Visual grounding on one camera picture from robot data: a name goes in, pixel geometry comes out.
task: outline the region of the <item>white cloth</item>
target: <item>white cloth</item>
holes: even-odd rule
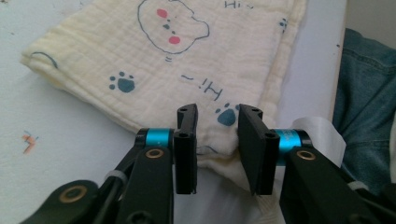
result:
[[[95,0],[21,62],[134,132],[176,127],[176,110],[197,104],[199,165],[247,189],[238,105],[258,106],[275,127],[305,7],[306,0]]]

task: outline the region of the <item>black metal bracket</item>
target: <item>black metal bracket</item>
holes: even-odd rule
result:
[[[280,206],[287,223],[380,223],[319,151],[295,147],[286,160]]]
[[[250,192],[272,194],[276,161],[279,154],[279,135],[262,122],[262,111],[250,105],[239,106],[239,152]]]
[[[196,105],[177,111],[177,130],[141,129],[134,146],[101,188],[78,180],[57,188],[23,224],[173,223],[177,193],[196,192]]]

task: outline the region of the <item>denim fabric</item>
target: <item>denim fabric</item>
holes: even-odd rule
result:
[[[346,141],[342,168],[374,194],[390,183],[395,109],[396,49],[346,29],[332,123]]]

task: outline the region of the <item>blue ring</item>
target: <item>blue ring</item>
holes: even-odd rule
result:
[[[169,147],[170,129],[148,129],[146,147]]]

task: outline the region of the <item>cartoon bear face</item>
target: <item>cartoon bear face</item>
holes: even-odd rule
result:
[[[171,54],[186,51],[197,39],[209,36],[209,26],[193,14],[178,0],[144,0],[138,8],[138,20],[148,39]]]

